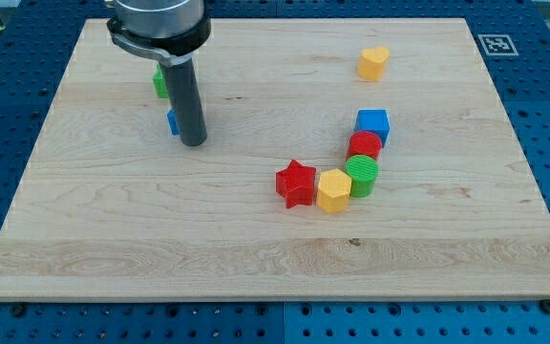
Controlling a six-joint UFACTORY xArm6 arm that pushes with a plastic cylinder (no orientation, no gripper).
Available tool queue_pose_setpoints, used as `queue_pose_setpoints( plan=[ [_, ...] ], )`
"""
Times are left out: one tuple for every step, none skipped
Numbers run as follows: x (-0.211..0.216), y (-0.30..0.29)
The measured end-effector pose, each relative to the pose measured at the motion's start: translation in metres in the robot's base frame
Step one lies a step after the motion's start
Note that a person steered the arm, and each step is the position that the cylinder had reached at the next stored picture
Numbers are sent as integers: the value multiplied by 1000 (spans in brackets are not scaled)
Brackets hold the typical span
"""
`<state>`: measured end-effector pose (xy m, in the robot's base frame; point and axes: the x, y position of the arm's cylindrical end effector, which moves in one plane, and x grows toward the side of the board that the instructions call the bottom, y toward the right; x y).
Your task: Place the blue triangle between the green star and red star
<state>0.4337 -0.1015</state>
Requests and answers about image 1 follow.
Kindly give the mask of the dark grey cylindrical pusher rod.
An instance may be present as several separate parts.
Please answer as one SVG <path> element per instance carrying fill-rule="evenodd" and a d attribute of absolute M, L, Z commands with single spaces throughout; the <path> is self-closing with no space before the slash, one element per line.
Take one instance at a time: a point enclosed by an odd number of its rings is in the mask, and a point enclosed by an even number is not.
<path fill-rule="evenodd" d="M 187 146 L 199 146 L 207 139 L 198 81 L 193 61 L 160 65 L 180 140 Z"/>

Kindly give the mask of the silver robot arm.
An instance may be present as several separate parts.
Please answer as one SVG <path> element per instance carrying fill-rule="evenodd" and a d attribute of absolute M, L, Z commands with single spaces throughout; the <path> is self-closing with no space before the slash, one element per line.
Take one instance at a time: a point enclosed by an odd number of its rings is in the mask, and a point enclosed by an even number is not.
<path fill-rule="evenodd" d="M 180 140 L 199 146 L 207 139 L 193 53 L 209 38 L 210 14 L 204 0 L 111 0 L 116 15 L 107 28 L 114 44 L 135 56 L 157 61 Z"/>

